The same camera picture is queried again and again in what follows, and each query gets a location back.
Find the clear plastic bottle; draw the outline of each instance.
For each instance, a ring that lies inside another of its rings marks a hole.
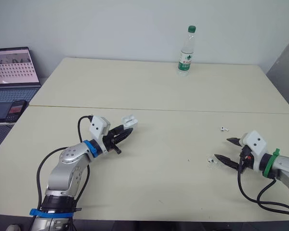
[[[181,49],[181,55],[178,66],[178,74],[180,76],[187,76],[189,73],[189,67],[192,62],[192,57],[194,55],[195,46],[195,26],[188,27],[188,35],[185,43]]]

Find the black wire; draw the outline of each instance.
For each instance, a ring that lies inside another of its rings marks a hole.
[[[273,179],[271,183],[269,183],[267,186],[265,186],[264,189],[262,189],[262,190],[260,191],[260,193],[259,193],[258,196],[257,196],[257,204],[258,204],[261,208],[263,208],[263,209],[265,209],[265,210],[267,210],[267,211],[271,211],[271,212],[275,212],[275,213],[288,214],[288,215],[289,215],[289,212],[288,212],[288,211],[283,211],[283,210],[279,210],[279,209],[268,208],[268,207],[265,207],[265,206],[263,206],[263,205],[261,204],[260,198],[261,198],[262,194],[263,194],[266,190],[268,190],[271,186],[273,186],[275,183],[276,183],[276,179]]]
[[[77,231],[77,229],[76,229],[76,227],[75,227],[75,225],[74,225],[74,224],[73,224],[73,227],[74,227],[75,231]]]
[[[81,138],[81,133],[80,133],[80,122],[83,118],[88,118],[89,120],[92,120],[92,117],[91,115],[85,115],[85,116],[82,116],[79,120],[78,120],[78,123],[77,123],[77,130],[78,130],[78,136],[79,136],[79,140],[80,142],[82,142],[82,138]],[[42,160],[42,162],[40,163],[39,165],[39,168],[37,170],[37,188],[38,188],[38,197],[39,197],[39,201],[38,201],[38,206],[37,206],[37,210],[40,209],[40,206],[41,206],[41,203],[42,203],[42,191],[41,191],[41,187],[40,187],[40,180],[39,180],[39,174],[40,174],[40,171],[41,171],[41,168],[43,166],[43,164],[45,163],[45,161],[54,153],[60,151],[60,150],[63,150],[63,149],[66,149],[67,147],[64,147],[64,148],[58,148],[54,151],[52,151],[51,153],[49,153],[47,156],[45,156],[45,158]],[[80,190],[79,194],[78,194],[78,197],[76,198],[76,200],[74,201],[74,205],[76,206],[77,205],[77,202],[78,200],[80,199],[83,191],[85,190],[86,186],[87,186],[87,183],[89,181],[89,176],[90,176],[90,167],[89,165],[87,165],[87,178],[85,180],[85,183],[83,184],[82,186],[82,189]],[[33,216],[32,219],[31,219],[31,222],[30,222],[30,226],[29,226],[29,229],[28,230],[31,230],[32,226],[33,226],[33,223],[34,223],[34,220],[35,220],[36,216]],[[75,225],[73,224],[73,219],[71,218],[70,219],[70,223],[71,223],[71,230],[72,230],[72,227],[75,228],[76,230],[76,227]]]
[[[74,224],[73,224],[73,218],[70,218],[70,219],[69,219],[69,230],[70,230],[70,231],[73,231],[73,226],[74,226]]]
[[[60,150],[64,150],[66,149],[67,147],[64,147],[64,148],[58,148],[54,151],[52,151],[51,153],[49,153],[47,156],[44,157],[44,159],[42,160],[42,162],[39,164],[39,167],[38,167],[38,170],[37,170],[37,188],[38,188],[38,197],[39,197],[39,200],[38,200],[38,206],[37,206],[37,210],[40,209],[40,205],[42,204],[42,190],[41,190],[41,187],[40,187],[40,181],[39,181],[39,174],[40,174],[40,170],[42,169],[42,166],[43,164],[45,163],[45,161],[54,153],[60,151]],[[29,229],[28,230],[31,230],[32,226],[33,226],[33,223],[34,223],[34,220],[37,216],[33,216],[32,219],[31,219],[31,222],[30,222],[30,226],[29,226]]]
[[[262,196],[262,194],[268,189],[270,188],[273,184],[275,184],[274,181],[276,181],[275,179],[270,183],[268,184],[264,189],[262,189],[260,191],[260,193],[258,194],[258,197],[257,197],[257,200],[254,200],[250,197],[248,197],[244,191],[243,191],[243,188],[242,188],[242,185],[241,185],[241,172],[242,172],[242,166],[243,166],[243,160],[244,158],[241,157],[240,158],[240,162],[239,162],[239,170],[237,172],[237,183],[238,183],[238,186],[239,186],[239,189],[240,189],[240,192],[242,193],[242,195],[248,199],[249,201],[251,202],[254,202],[254,203],[257,203],[261,208],[265,209],[265,210],[268,210],[268,211],[271,211],[271,212],[275,212],[275,213],[282,213],[282,214],[288,214],[289,215],[289,212],[288,211],[284,211],[284,210],[277,210],[277,209],[271,209],[271,208],[268,208],[268,207],[265,207],[263,205],[277,205],[277,206],[282,206],[282,207],[285,207],[285,208],[288,208],[289,209],[289,205],[286,205],[286,204],[283,204],[283,203],[278,203],[278,202],[271,202],[271,201],[260,201],[260,197]]]
[[[80,190],[80,192],[79,192],[76,200],[74,201],[74,205],[75,205],[75,206],[77,205],[78,200],[80,199],[83,191],[85,190],[85,188],[86,188],[86,186],[87,186],[87,183],[88,183],[88,181],[89,181],[89,177],[90,177],[90,167],[89,167],[89,165],[87,165],[87,178],[86,178],[86,181],[85,181],[85,183],[83,184],[83,186],[82,186],[82,188],[81,188],[81,190]]]
[[[88,118],[88,119],[89,119],[90,116],[89,116],[89,115],[84,115],[84,116],[80,117],[79,120],[78,120],[77,130],[78,130],[78,136],[79,136],[80,143],[82,143],[82,138],[81,138],[81,133],[80,133],[80,122],[81,122],[81,120],[84,119],[84,118]]]
[[[91,121],[91,120],[92,120],[92,117],[93,117],[92,115],[84,115],[84,116],[80,117],[79,120],[78,120],[77,130],[78,130],[78,136],[79,136],[79,141],[80,141],[80,142],[82,142],[81,132],[80,132],[80,122],[81,122],[81,120],[84,119],[84,118],[88,118],[88,119]],[[82,188],[81,188],[81,190],[80,190],[80,192],[79,192],[76,200],[74,201],[74,205],[75,205],[75,206],[77,205],[78,200],[80,199],[83,191],[85,190],[85,188],[86,188],[86,186],[87,186],[87,183],[88,183],[88,181],[89,181],[89,177],[90,177],[90,166],[87,165],[87,177],[86,177],[85,183],[83,184],[83,186],[82,186]]]

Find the green bottle cap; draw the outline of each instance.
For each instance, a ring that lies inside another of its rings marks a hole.
[[[189,26],[188,27],[188,32],[194,33],[196,31],[196,27],[195,26]]]

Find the smartphone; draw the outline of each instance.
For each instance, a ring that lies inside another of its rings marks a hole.
[[[24,112],[27,105],[26,100],[14,101],[5,119],[0,119],[0,123],[14,123]]]

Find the green cable tie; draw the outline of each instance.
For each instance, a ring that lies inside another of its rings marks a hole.
[[[268,161],[268,163],[267,163],[267,165],[266,165],[266,167],[265,167],[265,170],[264,170],[264,172],[263,172],[263,176],[264,176],[264,177],[268,178],[268,175],[269,175],[269,172],[270,172],[270,170],[271,170],[271,167],[272,167],[275,159],[279,156],[279,151],[280,151],[280,150],[279,150],[278,148],[276,148],[275,152],[273,152],[273,155],[272,155],[271,158],[269,159],[269,161]]]

